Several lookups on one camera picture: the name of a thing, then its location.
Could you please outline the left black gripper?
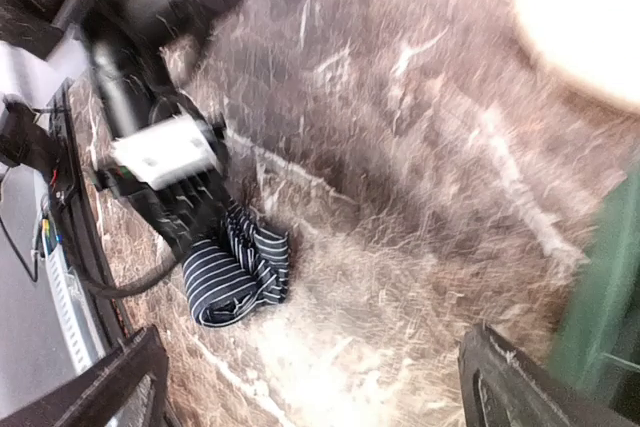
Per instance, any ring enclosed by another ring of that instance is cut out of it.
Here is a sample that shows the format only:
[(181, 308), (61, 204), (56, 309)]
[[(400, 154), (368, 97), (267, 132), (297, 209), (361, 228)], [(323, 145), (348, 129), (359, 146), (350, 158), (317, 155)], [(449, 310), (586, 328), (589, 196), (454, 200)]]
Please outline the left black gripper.
[(159, 190), (137, 180), (124, 167), (97, 170), (97, 189), (108, 190), (137, 212), (174, 252), (185, 252), (221, 219), (231, 202), (226, 176), (213, 169)]

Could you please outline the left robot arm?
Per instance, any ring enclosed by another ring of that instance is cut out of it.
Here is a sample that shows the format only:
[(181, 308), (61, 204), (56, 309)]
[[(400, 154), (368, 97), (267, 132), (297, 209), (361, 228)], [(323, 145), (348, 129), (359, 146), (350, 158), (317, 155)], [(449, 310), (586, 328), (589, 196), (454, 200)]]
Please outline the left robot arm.
[(67, 36), (85, 52), (111, 148), (92, 172), (170, 246), (188, 251), (229, 202), (222, 117), (185, 87), (214, 25), (244, 0), (1, 0), (1, 37), (47, 59)]

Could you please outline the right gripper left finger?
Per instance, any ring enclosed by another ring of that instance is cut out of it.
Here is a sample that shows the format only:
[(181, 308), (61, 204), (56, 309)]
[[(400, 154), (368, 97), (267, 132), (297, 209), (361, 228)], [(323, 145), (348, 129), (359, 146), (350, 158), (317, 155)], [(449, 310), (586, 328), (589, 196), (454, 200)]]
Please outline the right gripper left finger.
[(120, 342), (80, 376), (1, 420), (3, 426), (104, 426), (125, 406), (144, 378), (150, 403), (144, 426), (161, 424), (169, 357), (158, 329), (144, 327)]

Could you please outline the navy striped underwear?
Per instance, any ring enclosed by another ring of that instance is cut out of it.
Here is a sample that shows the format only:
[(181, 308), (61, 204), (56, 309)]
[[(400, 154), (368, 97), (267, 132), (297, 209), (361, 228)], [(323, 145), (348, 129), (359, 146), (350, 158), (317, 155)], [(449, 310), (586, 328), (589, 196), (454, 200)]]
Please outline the navy striped underwear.
[(259, 307), (284, 303), (290, 266), (288, 236), (231, 203), (219, 228), (196, 241), (182, 264), (191, 317), (201, 326), (222, 328)]

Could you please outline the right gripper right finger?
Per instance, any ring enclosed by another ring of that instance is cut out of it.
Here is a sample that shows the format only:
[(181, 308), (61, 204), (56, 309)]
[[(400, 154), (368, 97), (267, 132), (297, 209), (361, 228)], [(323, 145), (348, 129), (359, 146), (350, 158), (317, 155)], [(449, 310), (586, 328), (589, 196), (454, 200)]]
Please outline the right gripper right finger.
[(476, 324), (460, 344), (459, 378), (468, 426), (632, 426), (553, 379), (488, 324)]

